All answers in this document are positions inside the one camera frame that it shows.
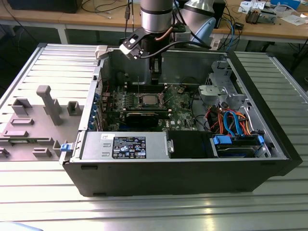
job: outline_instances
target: blue latch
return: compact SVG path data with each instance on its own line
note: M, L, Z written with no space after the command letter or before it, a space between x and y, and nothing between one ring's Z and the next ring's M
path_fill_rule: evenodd
M64 143L60 147L61 152L71 152L73 149L73 143Z
M232 144L230 136L215 136L213 138L214 144Z
M98 93L94 93L94 100L99 100L100 99L100 95Z
M262 136L258 136L258 139L259 139L261 144L264 144L264 138Z

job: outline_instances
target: power supply label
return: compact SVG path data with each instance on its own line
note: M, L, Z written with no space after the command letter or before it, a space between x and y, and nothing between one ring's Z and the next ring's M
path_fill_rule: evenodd
M114 137L113 159L145 159L145 137Z

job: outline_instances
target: workbench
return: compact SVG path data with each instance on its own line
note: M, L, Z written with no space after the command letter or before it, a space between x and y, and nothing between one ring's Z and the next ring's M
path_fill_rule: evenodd
M71 100L84 105L84 93L97 65L95 50L85 45L37 48L0 99L1 125L10 120L10 104L16 97L43 104L35 94L38 85L50 85L61 105ZM44 231L306 230L308 133L301 132L294 140L303 163L250 193L83 197L58 161L0 161L0 221L21 222ZM291 129L288 135L295 132Z
M102 2L109 3L111 0L96 0L95 4L99 5ZM308 25L295 26L281 19L277 19L276 24L257 24L252 25L245 22L245 14L238 14L238 7L241 0L227 0L228 8L231 15L237 22L244 24L244 30L241 35L241 40L258 40L258 41L273 41L273 42L290 42L290 43L304 43L308 38ZM124 5L125 0L118 1L110 8ZM79 9L76 14L70 13L57 13L57 12L38 12L38 11L16 11L12 10L9 4L6 4L10 13L23 25L35 27L48 27L55 28L59 33L62 44L68 44L69 38L67 36L68 29L80 30L96 30L96 31L121 31L124 32L125 7L111 11L111 19L102 17L96 13L86 12ZM86 9L93 11L93 4L86 3ZM308 11L308 7L300 6L299 11ZM140 5L134 4L134 26L138 28L141 26L140 21ZM19 24L14 21L10 14L5 10L2 3L0 3L0 24L18 26ZM128 32L132 31L132 21L128 22ZM226 22L221 22L218 29L214 29L211 37L215 41L220 41L226 38L230 29L227 27Z

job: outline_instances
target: electronic equipment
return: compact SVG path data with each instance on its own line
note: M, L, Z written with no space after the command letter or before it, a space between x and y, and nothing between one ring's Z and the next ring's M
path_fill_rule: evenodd
M76 13L82 0L8 0L13 10Z
M180 10L173 0L141 0L141 28L123 41L120 50L130 59L148 59L152 84L157 84L162 74L162 52L177 44L210 48L205 42L216 23L213 3L214 0L190 0ZM186 40L177 36L187 31Z
M257 8L250 8L246 15L246 22L251 24L256 23L275 23L277 15L268 10L260 10Z
M214 0L213 10L214 18L216 19L215 29L219 28L223 11L225 10L226 2L224 0Z
M162 54L163 81L152 85L146 60L99 46L95 61L95 47L72 48L41 44L9 88L1 161L59 160L84 196L251 192L302 162L293 146L298 140L285 133L307 124L292 118L298 104L290 100L308 97L273 57L169 50ZM24 82L38 65L53 68L50 60L61 69L40 74L55 77ZM264 63L271 72L264 73ZM77 89L65 90L72 81ZM290 95L282 95L281 85Z

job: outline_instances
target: cable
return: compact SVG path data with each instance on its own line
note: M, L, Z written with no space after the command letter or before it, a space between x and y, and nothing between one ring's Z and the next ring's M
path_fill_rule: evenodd
M184 78L180 81L180 85L182 85L182 84L183 84L183 81L184 81L185 79L188 79L188 78L191 78L191 79L193 79L197 84L202 85L202 84L201 84L195 77L193 77L193 76L184 77Z
M18 42L17 42L17 49L18 49L18 52L19 52L19 53L20 53L20 51L19 51L19 42L20 42L21 36L22 36L22 34L23 34L24 31L25 31L25 30L23 30L23 31L20 33L19 39L18 39Z
M127 6L126 6L126 9L125 9L125 15L124 15L124 18L125 18L125 29L124 29L124 37L125 39L127 38L126 36L126 31L127 31L127 23L129 21L129 18L130 18L130 7L129 7L129 0L127 1Z
M231 42L229 43L229 46L228 46L228 48L226 49L226 50L228 51L228 50L230 49L230 47L231 47L232 42L233 42L233 38L234 38L234 29L233 29L232 22L230 22L229 20L227 20L227 22L229 22L229 23L230 23L231 30L232 30Z
M3 26L2 26L1 24L0 24L0 27L2 28L4 34L6 34L6 36L9 37L9 39L10 39L10 41L11 41L11 43L12 43L12 46L15 47L15 48L18 50L17 46L15 45L15 43L14 43L14 41L13 41L14 36L10 36L10 35L5 31L5 29L3 28ZM19 48L22 49L22 50L24 50L24 51L26 51L26 52L28 52L28 53L30 53L30 54L32 54L31 51L28 51L28 50L27 50L26 48L24 48L24 47L19 46Z
M194 114L193 114L193 108L192 108L192 107L193 107L193 101L194 101L194 97L196 96L197 92L198 92L198 90L195 91L195 93L194 93L193 96L192 96L192 102L191 102L192 118L195 119L195 121L196 121L198 124L200 124L200 125L203 127L204 130L207 130L207 127L204 126L199 120L197 120L197 117L199 117L200 115L194 116Z
M181 12L180 12L180 9L179 9L179 7L178 7L178 5L177 5L177 2L176 2L175 0L173 0L173 2L174 2L174 4L175 4L175 7L177 8L177 11L178 11L178 13L179 13L179 16L180 16L180 18L181 18L182 23L183 23L184 25L187 25L186 22L185 22L185 20L184 20L184 18L183 18L183 16L182 16L182 14L181 14ZM196 40L198 40L201 44L206 45L206 43L203 42L200 38L198 38L192 31L191 31L191 35L192 35Z
M235 112L227 111L227 112L225 113L225 115L223 116L223 124L224 124L224 126L225 126L225 129L226 129L231 135L235 136L234 133L229 129L228 124L227 124L227 117L228 117L228 114L229 114L229 113L231 113L231 114L233 115L233 117L234 117L234 121L235 121L234 123L235 123L235 127L236 127L237 134L242 135L242 134L243 134L243 131L242 131L241 128L240 128L239 120L238 120L238 118L237 118Z
M125 37L125 39L127 38L127 36L126 36L127 22L128 22L128 20L125 20L125 29L124 29L124 37Z
M7 61L5 58L0 56L0 59L2 59L3 61L5 61L7 64L9 64L11 67L16 67L14 64L12 64L11 62Z
M89 11L87 9L84 8L84 5L89 2L89 1L92 1L92 0L86 0L83 4L81 4L81 8L86 11L86 12L90 12L90 13L103 13L103 12L107 12L107 11L113 11L115 9L118 9L118 8L121 8L121 7L124 7L124 6L127 6L127 4L125 5L121 5L121 6L117 6L117 7L114 7L114 8L111 8L111 9L108 9L108 10L105 10L105 11Z
M305 45L307 44L307 42L308 42L308 38L306 39L304 45L302 46L302 48L298 52L297 57L294 59L292 65L291 65L291 68L290 68L291 73L293 73L295 71L295 69L298 67L298 65L300 65L300 63L303 61L303 59L305 58L306 54L308 53L308 49L307 49L303 55L300 55L301 52L303 51Z
M247 128L247 133L248 135L251 135L250 131L249 131L249 127L248 127L248 121L246 121L246 128Z
M155 41L161 41L165 39L173 30L173 27L170 27L161 37L155 38Z
M100 8L100 7L102 7L102 6L112 5L112 4L114 4L114 3L116 2L116 0L114 0L112 3L101 4L101 5L98 5L98 6L95 6L95 0L92 0L92 2L93 2L93 7L94 7L94 9L95 9L96 11L99 11L98 8ZM99 16L101 16L101 17L105 17L105 18L111 19L110 16L107 16L107 15L105 15L105 14L100 14L100 13L96 13L96 14L99 15Z
M157 52L155 52L153 54L146 55L146 56L139 56L139 58L141 58L141 59L152 58L152 57L157 56L158 54L160 54L162 52L165 52L166 50L168 50L168 48L170 48L170 47L172 47L174 45L177 45L177 44L192 44L192 45L203 47L203 48L206 48L206 49L211 49L210 46L203 45L203 44L200 44L198 42L193 42L193 41L177 41L177 42L172 42L172 43L166 45L165 47L163 47L162 49L160 49L159 51L157 51Z
M4 8L6 9L6 11L10 14L10 16L27 32L27 34L36 42L38 43L38 41L29 33L29 31L26 30L26 28L20 24L20 22L11 14L11 12L8 10L8 8L6 8L6 5L4 4L4 1L2 1L2 4L4 6Z
M134 1L131 0L131 22L133 25L133 32L134 32Z

